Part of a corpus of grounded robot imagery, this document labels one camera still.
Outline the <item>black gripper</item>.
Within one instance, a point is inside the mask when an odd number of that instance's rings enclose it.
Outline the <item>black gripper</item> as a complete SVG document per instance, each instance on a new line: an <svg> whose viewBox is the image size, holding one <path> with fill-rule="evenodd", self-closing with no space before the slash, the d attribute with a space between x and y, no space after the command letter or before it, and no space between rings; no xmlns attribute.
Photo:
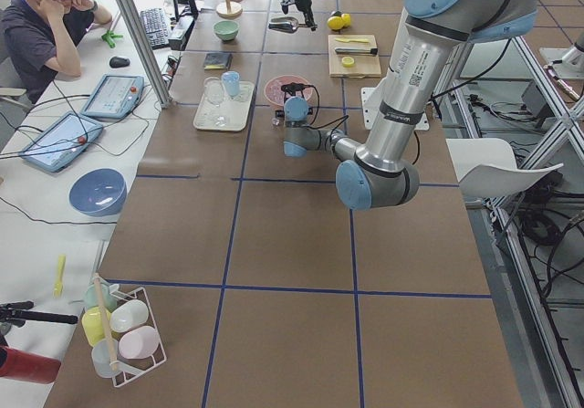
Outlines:
<svg viewBox="0 0 584 408"><path fill-rule="evenodd" d="M304 84L298 84L298 83L291 83L291 84L283 85L281 87L281 89L285 93L285 99L284 99L284 104L285 104L288 100L290 100L291 98L294 98L294 97L302 98L305 101L308 101L308 99L311 96L311 90L313 89L313 86L310 84L304 85ZM278 119L283 119L285 117L284 106L282 108L275 109L275 117Z"/></svg>
<svg viewBox="0 0 584 408"><path fill-rule="evenodd" d="M306 27L311 31L317 30L317 24L314 20L312 12L311 0L281 0L280 5L283 13L286 15L289 12L289 7L294 5L296 9L303 14L304 17L303 27Z"/></svg>

